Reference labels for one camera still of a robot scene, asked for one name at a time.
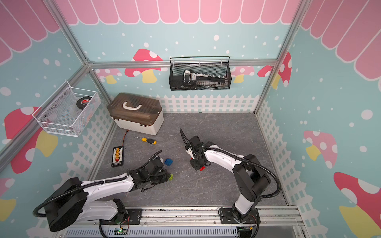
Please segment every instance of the vent grille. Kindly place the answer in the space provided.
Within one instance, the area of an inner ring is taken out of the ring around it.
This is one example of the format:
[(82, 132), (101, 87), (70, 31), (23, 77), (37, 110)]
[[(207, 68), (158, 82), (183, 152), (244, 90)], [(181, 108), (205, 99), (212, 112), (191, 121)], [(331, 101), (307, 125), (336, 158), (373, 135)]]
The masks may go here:
[[(115, 228), (103, 228), (108, 237), (200, 237), (236, 236), (235, 227), (130, 227), (127, 235), (114, 235)], [(65, 238), (95, 238), (101, 237), (98, 228), (69, 228)]]

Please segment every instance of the white plastic box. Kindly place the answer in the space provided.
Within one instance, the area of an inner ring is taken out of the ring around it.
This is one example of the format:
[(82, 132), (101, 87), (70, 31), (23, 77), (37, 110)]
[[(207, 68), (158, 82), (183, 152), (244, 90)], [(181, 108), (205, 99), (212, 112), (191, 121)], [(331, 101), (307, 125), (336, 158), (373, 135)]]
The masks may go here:
[(120, 93), (107, 109), (120, 128), (149, 135), (156, 135), (164, 121), (160, 102), (153, 98)]

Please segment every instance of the gray floor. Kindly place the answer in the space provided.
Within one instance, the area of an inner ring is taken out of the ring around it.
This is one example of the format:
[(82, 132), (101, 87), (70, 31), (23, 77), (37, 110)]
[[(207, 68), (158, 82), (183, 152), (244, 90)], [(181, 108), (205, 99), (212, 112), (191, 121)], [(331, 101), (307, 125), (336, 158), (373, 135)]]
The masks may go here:
[[(274, 171), (258, 124), (253, 113), (165, 113), (164, 123), (155, 136), (129, 131), (125, 138), (124, 165), (112, 168), (108, 156), (112, 148), (122, 145), (125, 129), (117, 128), (107, 154), (102, 161), (96, 179), (104, 179), (124, 173), (143, 165), (158, 150), (164, 160), (173, 160), (171, 166), (164, 166), (173, 174), (173, 180), (159, 184), (145, 192), (135, 190), (119, 193), (102, 200), (119, 198), (125, 206), (231, 206), (239, 196), (237, 184), (231, 172), (212, 164), (203, 171), (196, 171), (189, 163), (179, 128), (190, 139), (199, 136), (202, 142), (211, 141), (229, 152), (255, 155), (260, 163)], [(153, 138), (156, 145), (142, 142), (137, 137)], [(264, 193), (276, 190), (271, 184)], [(286, 205), (283, 194), (263, 199), (258, 205)]]

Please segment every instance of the white robotic arm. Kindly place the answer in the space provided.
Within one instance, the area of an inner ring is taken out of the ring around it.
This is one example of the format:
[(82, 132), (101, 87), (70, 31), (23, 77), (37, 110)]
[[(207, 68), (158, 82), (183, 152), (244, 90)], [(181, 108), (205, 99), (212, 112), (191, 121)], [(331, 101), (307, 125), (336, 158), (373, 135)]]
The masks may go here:
[[(162, 160), (156, 152), (141, 167), (127, 173), (96, 181), (79, 181), (74, 177), (59, 187), (46, 201), (36, 207), (33, 215), (46, 217), (52, 232), (60, 231), (76, 221), (111, 220), (123, 222), (129, 216), (119, 199), (95, 201), (116, 193), (126, 193), (150, 184), (155, 186), (169, 181), (171, 174), (163, 168)], [(45, 214), (38, 211), (44, 208)]]

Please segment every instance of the red wire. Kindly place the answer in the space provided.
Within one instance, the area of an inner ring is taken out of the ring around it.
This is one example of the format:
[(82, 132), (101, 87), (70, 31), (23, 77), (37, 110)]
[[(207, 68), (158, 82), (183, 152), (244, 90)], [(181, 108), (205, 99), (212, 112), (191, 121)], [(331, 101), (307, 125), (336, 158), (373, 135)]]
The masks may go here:
[[(129, 130), (126, 130), (126, 133), (124, 134), (124, 137), (126, 137), (126, 134)], [(124, 137), (123, 137), (123, 143), (122, 143), (122, 146), (124, 145)]]

